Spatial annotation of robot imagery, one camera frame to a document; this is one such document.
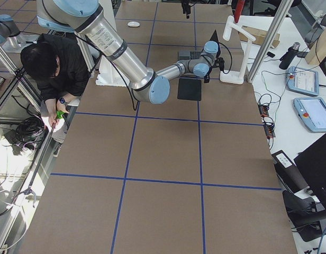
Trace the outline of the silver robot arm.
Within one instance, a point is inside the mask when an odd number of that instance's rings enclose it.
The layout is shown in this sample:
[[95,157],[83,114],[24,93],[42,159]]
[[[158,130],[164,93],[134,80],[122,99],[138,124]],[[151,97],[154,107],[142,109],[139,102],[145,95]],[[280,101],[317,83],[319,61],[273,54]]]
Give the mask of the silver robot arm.
[[208,41],[198,59],[181,60],[155,72],[146,67],[104,17],[98,1],[37,1],[38,22],[57,31],[75,31],[91,42],[130,81],[133,96],[142,102],[161,104],[170,93],[171,79],[185,73],[205,77],[211,72],[220,48]]

